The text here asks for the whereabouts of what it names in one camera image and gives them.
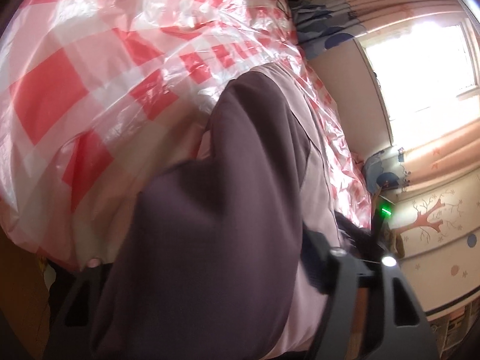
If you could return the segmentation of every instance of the blue fabric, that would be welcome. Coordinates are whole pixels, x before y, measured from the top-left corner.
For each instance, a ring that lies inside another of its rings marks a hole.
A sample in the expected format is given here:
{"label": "blue fabric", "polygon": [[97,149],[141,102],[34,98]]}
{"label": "blue fabric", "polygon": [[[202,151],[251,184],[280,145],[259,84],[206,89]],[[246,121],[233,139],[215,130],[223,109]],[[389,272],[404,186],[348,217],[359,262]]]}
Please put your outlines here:
{"label": "blue fabric", "polygon": [[307,59],[365,33],[346,0],[315,0],[291,7],[298,44]]}
{"label": "blue fabric", "polygon": [[365,161],[363,175],[370,193],[375,193],[379,188],[395,190],[407,187],[410,184],[410,172],[404,167],[403,148],[391,146],[371,156]]}

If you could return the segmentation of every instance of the wall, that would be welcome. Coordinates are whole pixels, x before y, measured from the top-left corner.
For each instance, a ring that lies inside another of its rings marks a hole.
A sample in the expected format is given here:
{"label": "wall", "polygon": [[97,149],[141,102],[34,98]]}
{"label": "wall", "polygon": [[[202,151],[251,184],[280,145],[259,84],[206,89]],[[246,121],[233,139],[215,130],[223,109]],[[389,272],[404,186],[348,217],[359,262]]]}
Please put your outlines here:
{"label": "wall", "polygon": [[478,296],[479,218],[480,169],[395,205],[390,228],[415,224],[401,232],[406,255],[401,266],[424,310],[455,302],[471,291]]}
{"label": "wall", "polygon": [[0,311],[35,360],[42,358],[49,337],[48,299],[35,255],[14,245],[0,228]]}
{"label": "wall", "polygon": [[310,61],[310,65],[338,104],[350,150],[366,159],[390,146],[376,87],[355,43],[328,50]]}
{"label": "wall", "polygon": [[10,328],[0,310],[0,359],[33,360]]}
{"label": "wall", "polygon": [[376,86],[357,44],[344,42],[311,60],[310,66],[337,102],[349,149],[367,159],[390,146]]}

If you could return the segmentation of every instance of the window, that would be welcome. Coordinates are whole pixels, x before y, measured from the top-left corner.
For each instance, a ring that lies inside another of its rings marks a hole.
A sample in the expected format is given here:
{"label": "window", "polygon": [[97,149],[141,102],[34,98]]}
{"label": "window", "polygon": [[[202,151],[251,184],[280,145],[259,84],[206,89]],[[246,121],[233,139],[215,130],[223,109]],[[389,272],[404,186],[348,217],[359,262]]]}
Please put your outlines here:
{"label": "window", "polygon": [[360,38],[394,144],[413,148],[480,117],[478,43],[459,14],[409,20]]}

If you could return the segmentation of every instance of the blue circle decal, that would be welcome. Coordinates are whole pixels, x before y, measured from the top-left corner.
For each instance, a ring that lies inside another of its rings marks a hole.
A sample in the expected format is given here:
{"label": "blue circle decal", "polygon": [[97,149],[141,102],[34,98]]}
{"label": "blue circle decal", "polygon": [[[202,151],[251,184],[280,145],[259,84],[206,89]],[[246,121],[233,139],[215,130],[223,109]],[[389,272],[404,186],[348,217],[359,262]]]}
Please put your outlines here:
{"label": "blue circle decal", "polygon": [[477,245],[477,236],[475,234],[470,234],[466,239],[466,244],[471,248]]}

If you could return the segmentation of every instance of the curtain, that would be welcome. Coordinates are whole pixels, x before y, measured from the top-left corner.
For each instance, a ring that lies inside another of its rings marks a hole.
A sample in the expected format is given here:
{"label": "curtain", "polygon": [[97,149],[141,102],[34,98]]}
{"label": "curtain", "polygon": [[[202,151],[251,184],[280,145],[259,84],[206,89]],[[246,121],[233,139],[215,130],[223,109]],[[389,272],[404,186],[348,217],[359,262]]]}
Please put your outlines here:
{"label": "curtain", "polygon": [[290,8],[298,44],[307,59],[391,24],[439,13],[464,12],[457,0],[303,0]]}
{"label": "curtain", "polygon": [[480,119],[426,145],[405,151],[392,146],[363,168],[367,189],[390,191],[395,200],[428,191],[480,167]]}

